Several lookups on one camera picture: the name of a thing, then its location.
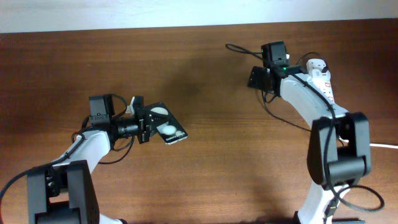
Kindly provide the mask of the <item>black Galaxy flip phone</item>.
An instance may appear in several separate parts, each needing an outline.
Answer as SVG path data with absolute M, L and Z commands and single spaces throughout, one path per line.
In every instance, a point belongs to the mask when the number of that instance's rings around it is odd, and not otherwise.
M 151 130 L 159 134 L 166 145 L 188 138 L 187 132 L 163 102 L 148 105 L 145 110 L 149 115 Z

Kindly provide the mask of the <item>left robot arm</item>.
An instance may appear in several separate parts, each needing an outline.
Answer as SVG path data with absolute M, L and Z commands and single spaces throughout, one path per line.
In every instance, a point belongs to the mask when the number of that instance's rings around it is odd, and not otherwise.
M 27 173 L 29 223 L 124 223 L 100 213 L 91 174 L 117 140 L 143 144 L 158 134 L 166 144 L 186 138 L 186 132 L 162 103 L 144 105 L 135 96 L 119 114 L 114 94 L 91 96 L 90 115 L 75 140 L 58 159 Z

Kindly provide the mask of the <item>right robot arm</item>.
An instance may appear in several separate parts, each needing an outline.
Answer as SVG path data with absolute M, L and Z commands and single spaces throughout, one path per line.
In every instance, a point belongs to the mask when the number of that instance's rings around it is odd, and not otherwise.
M 248 86 L 261 91 L 264 105 L 275 98 L 288 102 L 310 132 L 307 168 L 312 183 L 293 222 L 333 223 L 340 204 L 365 211 L 344 196 L 358 188 L 360 179 L 371 171 L 367 117 L 336 104 L 330 69 L 323 58 L 291 65 L 283 41 L 262 45 L 254 56 L 262 60 L 263 66 L 252 68 Z

